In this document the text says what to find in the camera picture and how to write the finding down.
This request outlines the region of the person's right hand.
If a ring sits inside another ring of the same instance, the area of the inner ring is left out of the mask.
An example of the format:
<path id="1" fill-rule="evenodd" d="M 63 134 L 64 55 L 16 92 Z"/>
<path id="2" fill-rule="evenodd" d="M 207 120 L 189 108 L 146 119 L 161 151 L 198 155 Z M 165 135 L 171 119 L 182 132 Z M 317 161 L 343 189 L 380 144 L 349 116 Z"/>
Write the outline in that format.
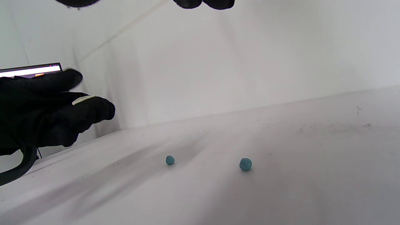
<path id="1" fill-rule="evenodd" d="M 98 0 L 57 0 L 60 4 L 63 4 L 72 8 L 83 8 L 91 6 L 99 2 Z M 174 0 L 174 2 L 183 9 L 194 9 L 199 7 L 202 3 L 207 4 L 209 7 L 216 10 L 225 10 L 234 6 L 234 0 Z"/>

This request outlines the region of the person's left hand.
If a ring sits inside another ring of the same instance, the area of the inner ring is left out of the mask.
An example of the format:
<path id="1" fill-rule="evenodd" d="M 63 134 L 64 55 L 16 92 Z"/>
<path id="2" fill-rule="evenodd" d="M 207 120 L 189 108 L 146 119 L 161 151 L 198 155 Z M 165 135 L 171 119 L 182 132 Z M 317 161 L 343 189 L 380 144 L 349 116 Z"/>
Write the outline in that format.
<path id="1" fill-rule="evenodd" d="M 110 121 L 109 100 L 72 92 L 83 80 L 74 69 L 35 78 L 1 78 L 1 149 L 73 145 L 93 124 Z"/>

